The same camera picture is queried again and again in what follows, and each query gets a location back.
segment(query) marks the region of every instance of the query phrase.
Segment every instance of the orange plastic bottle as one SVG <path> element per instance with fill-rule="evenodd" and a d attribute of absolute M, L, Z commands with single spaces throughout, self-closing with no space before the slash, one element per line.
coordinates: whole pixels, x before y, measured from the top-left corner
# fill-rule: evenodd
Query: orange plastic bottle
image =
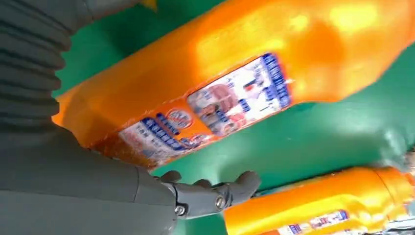
<path fill-rule="evenodd" d="M 253 198 L 225 211 L 229 235 L 378 232 L 415 197 L 415 181 L 392 167 L 355 167 Z"/>
<path fill-rule="evenodd" d="M 292 105 L 375 82 L 413 0 L 228 0 L 58 97 L 83 146 L 149 168 Z"/>

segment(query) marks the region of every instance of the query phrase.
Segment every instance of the green floor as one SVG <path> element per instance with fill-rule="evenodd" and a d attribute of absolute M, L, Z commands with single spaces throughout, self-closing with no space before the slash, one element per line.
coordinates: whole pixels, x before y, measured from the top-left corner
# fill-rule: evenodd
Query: green floor
<path fill-rule="evenodd" d="M 157 13 L 138 6 L 83 29 L 58 73 L 61 94 L 95 73 L 209 10 L 220 0 L 159 0 Z M 379 82 L 338 103 L 307 103 L 188 155 L 175 169 L 185 183 L 229 181 L 257 171 L 262 188 L 336 169 L 396 160 L 415 142 L 415 46 Z M 180 222 L 177 235 L 225 235 L 221 216 Z"/>

